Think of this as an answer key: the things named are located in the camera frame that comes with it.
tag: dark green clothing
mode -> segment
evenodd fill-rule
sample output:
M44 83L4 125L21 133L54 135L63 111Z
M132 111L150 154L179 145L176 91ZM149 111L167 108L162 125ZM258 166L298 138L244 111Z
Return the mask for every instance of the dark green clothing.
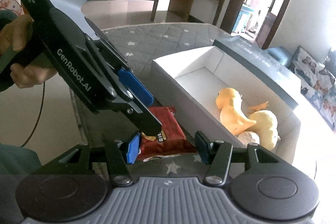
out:
M0 144L0 224L23 220L15 200L15 190L26 175L40 167L40 160L34 151Z

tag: yellow rubber duck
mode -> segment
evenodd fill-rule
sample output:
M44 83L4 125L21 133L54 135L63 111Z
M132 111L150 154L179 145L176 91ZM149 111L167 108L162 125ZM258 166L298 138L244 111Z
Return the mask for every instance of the yellow rubber duck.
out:
M216 105L220 112L220 122L233 135L239 135L256 124L255 120L248 119L241 110L242 98L233 88L222 89L216 98Z

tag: blue gripper pad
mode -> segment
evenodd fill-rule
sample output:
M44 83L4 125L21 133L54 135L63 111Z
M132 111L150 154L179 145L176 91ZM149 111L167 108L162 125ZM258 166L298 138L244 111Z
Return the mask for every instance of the blue gripper pad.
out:
M136 134L128 143L128 151L126 153L126 162L127 164L134 164L137 156L139 154L139 147L140 147L140 133Z
M119 81L128 87L139 100L147 107L154 103L154 96L146 89L146 87L134 76L130 71L121 69L118 71Z

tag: blue object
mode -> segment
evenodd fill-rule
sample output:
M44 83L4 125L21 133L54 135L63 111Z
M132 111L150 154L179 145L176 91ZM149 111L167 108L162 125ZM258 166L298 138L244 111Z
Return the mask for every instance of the blue object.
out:
M284 47L268 48L265 51L286 68L291 63L292 55Z
M136 134L133 140L128 143L128 152L126 153L127 164L134 164L139 154L140 133Z
M233 32L242 32L244 30L244 27L245 27L247 21L250 18L250 14L253 13L253 12L254 12L253 8L251 8L250 6L247 6L247 5L243 4L242 7L241 7L241 9L240 9L240 11L239 11L239 15L237 17L236 23L235 23L232 31ZM241 18L242 18L243 15L247 15L247 17L246 17L246 19L244 21L244 24L242 25L242 28L238 30L237 27L238 27L239 21L241 20Z
M119 81L128 87L139 100L147 107L154 103L154 96L146 89L146 87L134 76L130 71L121 69L118 71Z

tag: yellow toy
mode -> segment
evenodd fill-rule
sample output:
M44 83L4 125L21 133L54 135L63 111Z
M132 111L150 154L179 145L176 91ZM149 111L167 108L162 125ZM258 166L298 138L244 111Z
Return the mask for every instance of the yellow toy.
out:
M266 109L267 107L268 107L268 101L265 102L265 103L262 103L262 104L260 104L260 105L251 106L251 107L249 107L249 109L251 109L251 111L248 112L248 114L252 114L252 113L254 113L254 112L256 112L256 111L264 110L264 109Z
M222 89L216 98L216 105L221 109L220 122L233 135L238 135L256 124L256 121L248 119L242 112L242 98L235 89Z
M249 119L256 120L257 123L248 130L258 134L261 146L272 150L280 139L277 131L277 117L269 110L261 110L251 114Z

